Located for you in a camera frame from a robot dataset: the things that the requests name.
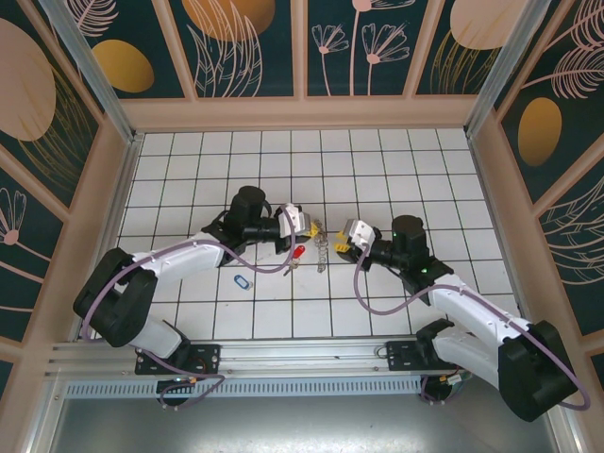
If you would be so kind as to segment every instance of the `vent slot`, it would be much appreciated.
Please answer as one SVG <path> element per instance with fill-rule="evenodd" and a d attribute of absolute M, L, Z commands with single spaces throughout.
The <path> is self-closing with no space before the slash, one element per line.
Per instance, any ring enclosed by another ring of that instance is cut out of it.
<path fill-rule="evenodd" d="M 174 389 L 169 397 L 185 394 L 199 395 L 215 380 L 197 382 L 195 387 Z M 172 385 L 164 381 L 72 381 L 67 388 L 67 399 L 157 398 L 159 392 Z M 323 377 L 323 378 L 267 378 L 228 379 L 209 397 L 251 396 L 328 396 L 346 394 L 418 394 L 418 376 L 395 377 Z"/>

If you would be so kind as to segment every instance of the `key tag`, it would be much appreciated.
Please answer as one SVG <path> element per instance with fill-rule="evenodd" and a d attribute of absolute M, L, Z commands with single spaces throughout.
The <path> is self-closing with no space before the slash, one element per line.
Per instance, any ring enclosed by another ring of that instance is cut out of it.
<path fill-rule="evenodd" d="M 247 281 L 244 276 L 241 276 L 239 274 L 235 276 L 234 280 L 240 288 L 246 291 L 251 290 L 254 286 L 254 283 L 252 283 L 251 281 Z"/>
<path fill-rule="evenodd" d="M 299 245 L 294 250 L 293 260 L 299 260 L 299 258 L 306 252 L 306 247 L 304 245 Z"/>

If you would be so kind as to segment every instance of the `metal bracket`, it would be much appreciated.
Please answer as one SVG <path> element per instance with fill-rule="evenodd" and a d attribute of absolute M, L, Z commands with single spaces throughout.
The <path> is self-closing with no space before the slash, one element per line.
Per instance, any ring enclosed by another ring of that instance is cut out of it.
<path fill-rule="evenodd" d="M 456 366 L 446 361 L 430 361 L 426 363 L 416 347 L 415 340 L 386 343 L 388 369 L 390 371 L 455 371 Z"/>
<path fill-rule="evenodd" d="M 138 376 L 177 375 L 163 366 L 155 363 L 153 359 L 143 352 L 136 351 L 136 366 L 134 374 Z M 189 358 L 181 369 L 196 374 L 215 375 L 220 364 L 219 344 L 193 344 Z"/>

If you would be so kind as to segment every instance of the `floor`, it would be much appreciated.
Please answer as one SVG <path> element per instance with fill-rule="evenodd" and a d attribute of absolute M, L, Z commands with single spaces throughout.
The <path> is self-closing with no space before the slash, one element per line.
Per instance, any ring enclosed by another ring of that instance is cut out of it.
<path fill-rule="evenodd" d="M 209 397 L 164 413 L 153 399 L 73 399 L 53 453 L 558 452 L 546 417 L 526 423 L 481 379 L 431 407 L 416 394 Z"/>
<path fill-rule="evenodd" d="M 147 134 L 118 244 L 127 252 L 181 241 L 207 225 L 244 185 L 274 206 L 292 201 L 326 226 L 328 266 L 306 244 L 288 276 L 255 275 L 229 264 L 158 287 L 151 312 L 192 340 L 317 338 L 414 333 L 444 317 L 421 302 L 392 316 L 370 315 L 353 298 L 354 266 L 333 252 L 335 234 L 361 218 L 390 236 L 393 217 L 412 214 L 430 246 L 471 287 L 518 313 L 477 171 L 461 129 L 292 130 Z M 283 261 L 273 246 L 248 247 L 257 265 Z M 246 291 L 234 282 L 254 283 Z M 405 297 L 379 266 L 361 279 L 372 307 Z"/>

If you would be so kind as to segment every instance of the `white tile floor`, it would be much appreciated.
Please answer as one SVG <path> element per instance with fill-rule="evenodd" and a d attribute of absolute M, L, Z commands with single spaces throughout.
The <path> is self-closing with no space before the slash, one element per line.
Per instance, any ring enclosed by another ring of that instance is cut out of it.
<path fill-rule="evenodd" d="M 390 235 L 393 217 L 424 219 L 428 242 L 470 285 L 517 313 L 472 156 L 460 129 L 293 130 L 148 134 L 118 244 L 127 252 L 194 234 L 243 185 L 262 187 L 274 206 L 293 201 L 330 233 L 361 218 Z M 354 337 L 415 332 L 443 314 L 421 302 L 374 316 L 353 298 L 354 268 L 333 250 L 318 274 L 313 242 L 287 277 L 229 265 L 159 287 L 152 312 L 193 340 Z M 244 254 L 257 265 L 282 262 L 273 246 Z M 254 282 L 250 291 L 233 278 Z M 374 266 L 361 278 L 369 303 L 404 300 L 401 283 Z"/>

